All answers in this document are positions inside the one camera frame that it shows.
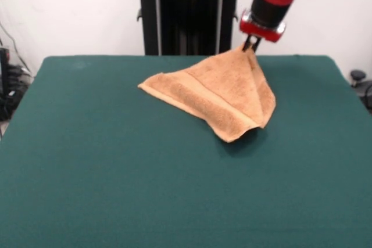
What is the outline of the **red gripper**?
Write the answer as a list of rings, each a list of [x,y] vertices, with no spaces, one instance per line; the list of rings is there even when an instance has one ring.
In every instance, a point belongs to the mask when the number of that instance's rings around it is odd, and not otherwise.
[[[263,27],[253,21],[252,13],[250,10],[245,9],[239,22],[239,29],[241,32],[248,35],[243,50],[247,51],[250,47],[256,52],[261,42],[261,38],[270,42],[277,42],[280,40],[285,32],[287,25],[281,22],[275,28]]]

